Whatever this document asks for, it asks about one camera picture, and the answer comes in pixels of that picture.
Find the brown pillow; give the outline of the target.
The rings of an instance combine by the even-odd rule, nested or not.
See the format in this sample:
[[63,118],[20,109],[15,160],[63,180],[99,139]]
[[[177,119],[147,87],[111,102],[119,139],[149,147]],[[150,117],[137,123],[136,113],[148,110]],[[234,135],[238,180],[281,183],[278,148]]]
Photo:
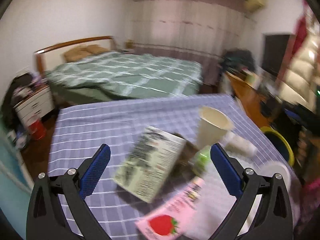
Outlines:
[[92,55],[92,53],[87,51],[85,46],[77,46],[66,51],[63,57],[66,62],[76,62]]
[[93,55],[99,55],[99,54],[107,53],[110,51],[109,49],[101,47],[97,44],[88,45],[86,47],[86,50]]

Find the glass wardrobe sliding door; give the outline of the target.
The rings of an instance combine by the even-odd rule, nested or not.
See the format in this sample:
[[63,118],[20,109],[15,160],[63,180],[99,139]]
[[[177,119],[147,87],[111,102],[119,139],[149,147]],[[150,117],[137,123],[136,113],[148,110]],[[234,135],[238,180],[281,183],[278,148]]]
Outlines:
[[21,170],[18,151],[1,124],[1,211],[13,229],[26,239],[26,224],[31,187]]

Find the pink white curtain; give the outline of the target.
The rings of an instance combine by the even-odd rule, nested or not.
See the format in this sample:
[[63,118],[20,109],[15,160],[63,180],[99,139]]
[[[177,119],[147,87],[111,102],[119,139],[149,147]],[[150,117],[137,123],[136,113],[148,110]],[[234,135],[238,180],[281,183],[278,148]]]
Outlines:
[[238,47],[245,23],[245,0],[133,0],[130,6],[135,52],[198,62],[207,85],[218,82],[219,58]]

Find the pink strawberry package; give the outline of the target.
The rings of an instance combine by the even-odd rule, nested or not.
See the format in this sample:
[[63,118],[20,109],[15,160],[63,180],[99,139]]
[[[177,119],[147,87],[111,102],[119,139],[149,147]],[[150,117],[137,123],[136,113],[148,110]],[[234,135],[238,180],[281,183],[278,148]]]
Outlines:
[[150,212],[135,225],[146,239],[176,239],[180,237],[196,213],[196,204],[204,180],[195,177],[178,194],[159,208]]

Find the red bucket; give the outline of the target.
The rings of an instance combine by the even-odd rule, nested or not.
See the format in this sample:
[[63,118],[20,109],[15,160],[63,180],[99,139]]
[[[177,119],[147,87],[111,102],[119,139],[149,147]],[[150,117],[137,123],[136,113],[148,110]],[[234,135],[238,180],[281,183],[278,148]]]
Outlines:
[[40,140],[46,135],[46,128],[40,119],[29,120],[28,129],[33,140]]

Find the wall air conditioner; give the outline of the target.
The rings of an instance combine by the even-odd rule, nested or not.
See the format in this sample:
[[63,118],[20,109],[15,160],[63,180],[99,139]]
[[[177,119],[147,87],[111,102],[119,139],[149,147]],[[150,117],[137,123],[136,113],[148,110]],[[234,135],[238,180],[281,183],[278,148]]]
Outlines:
[[246,0],[245,8],[248,12],[253,13],[265,6],[265,0]]

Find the pile of dark clothes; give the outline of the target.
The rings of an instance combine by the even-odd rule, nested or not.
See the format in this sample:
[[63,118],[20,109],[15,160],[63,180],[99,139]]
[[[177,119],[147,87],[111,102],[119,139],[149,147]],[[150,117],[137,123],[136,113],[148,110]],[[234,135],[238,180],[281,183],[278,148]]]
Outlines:
[[252,53],[247,49],[234,48],[223,52],[219,59],[220,73],[228,69],[240,70],[243,67],[250,72],[255,72],[255,60]]

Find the cream puffer jacket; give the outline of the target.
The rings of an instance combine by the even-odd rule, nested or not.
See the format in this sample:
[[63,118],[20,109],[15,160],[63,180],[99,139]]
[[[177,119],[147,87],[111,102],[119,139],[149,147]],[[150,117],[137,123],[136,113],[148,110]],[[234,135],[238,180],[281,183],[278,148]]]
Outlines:
[[319,22],[314,14],[306,14],[306,38],[294,54],[279,87],[279,98],[301,104],[311,111],[316,108],[319,85]]

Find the green plaid bed duvet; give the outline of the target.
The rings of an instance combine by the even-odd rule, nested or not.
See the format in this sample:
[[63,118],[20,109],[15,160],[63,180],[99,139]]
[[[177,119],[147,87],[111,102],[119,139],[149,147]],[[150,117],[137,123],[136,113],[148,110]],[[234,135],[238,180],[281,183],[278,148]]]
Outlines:
[[115,51],[63,63],[45,75],[59,87],[94,88],[118,99],[190,96],[202,85],[198,62]]

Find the wooden bed headboard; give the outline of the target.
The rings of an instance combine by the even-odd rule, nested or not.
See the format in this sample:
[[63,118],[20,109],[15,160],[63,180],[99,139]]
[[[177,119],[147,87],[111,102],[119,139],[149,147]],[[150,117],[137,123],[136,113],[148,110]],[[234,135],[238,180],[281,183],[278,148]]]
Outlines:
[[117,43],[113,36],[88,37],[57,43],[55,45],[40,49],[34,53],[36,69],[41,76],[44,76],[44,73],[47,70],[52,70],[65,62],[63,53],[77,46],[89,46],[95,44],[110,50],[118,49]]

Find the small box on far nightstand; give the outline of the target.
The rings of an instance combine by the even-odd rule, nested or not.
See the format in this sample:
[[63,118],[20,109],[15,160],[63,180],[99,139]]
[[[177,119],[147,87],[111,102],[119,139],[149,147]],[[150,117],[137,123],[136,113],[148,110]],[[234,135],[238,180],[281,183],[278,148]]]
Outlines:
[[125,42],[125,49],[133,49],[134,48],[134,42],[132,40],[127,40]]

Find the white paper cup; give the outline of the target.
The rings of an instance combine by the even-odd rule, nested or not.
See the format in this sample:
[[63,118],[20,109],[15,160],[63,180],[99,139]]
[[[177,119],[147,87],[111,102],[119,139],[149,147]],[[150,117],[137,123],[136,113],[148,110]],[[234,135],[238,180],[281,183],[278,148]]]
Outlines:
[[234,124],[227,115],[215,108],[203,106],[200,109],[196,146],[201,150],[206,146],[213,145],[233,128]]

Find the red garment hanging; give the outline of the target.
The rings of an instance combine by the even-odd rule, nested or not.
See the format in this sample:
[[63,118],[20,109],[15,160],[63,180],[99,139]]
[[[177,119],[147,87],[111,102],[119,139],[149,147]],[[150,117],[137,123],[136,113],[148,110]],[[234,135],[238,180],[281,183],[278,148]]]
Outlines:
[[302,46],[306,36],[307,36],[307,27],[306,27],[306,13],[308,10],[308,3],[306,0],[303,0],[303,13],[298,20],[297,27],[296,27],[296,33],[295,33],[295,41],[292,47],[292,54],[291,57],[294,57],[294,55],[297,53],[299,48]]

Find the white bedside drawer cabinet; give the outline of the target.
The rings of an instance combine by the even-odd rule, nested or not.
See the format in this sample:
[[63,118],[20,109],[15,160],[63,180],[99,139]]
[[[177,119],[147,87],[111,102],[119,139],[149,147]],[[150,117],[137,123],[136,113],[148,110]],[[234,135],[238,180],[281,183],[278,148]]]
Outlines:
[[42,85],[36,91],[15,107],[15,111],[22,123],[27,128],[28,120],[37,116],[39,119],[50,113],[54,109],[53,97],[48,85]]

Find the long wooden dresser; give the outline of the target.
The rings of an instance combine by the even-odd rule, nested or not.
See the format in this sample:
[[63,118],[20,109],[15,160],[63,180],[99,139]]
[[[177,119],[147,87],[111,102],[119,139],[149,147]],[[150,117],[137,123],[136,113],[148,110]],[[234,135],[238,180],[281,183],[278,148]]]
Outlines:
[[270,127],[273,119],[260,112],[260,102],[265,98],[240,78],[226,73],[233,90],[233,95],[240,101],[246,115],[259,127]]

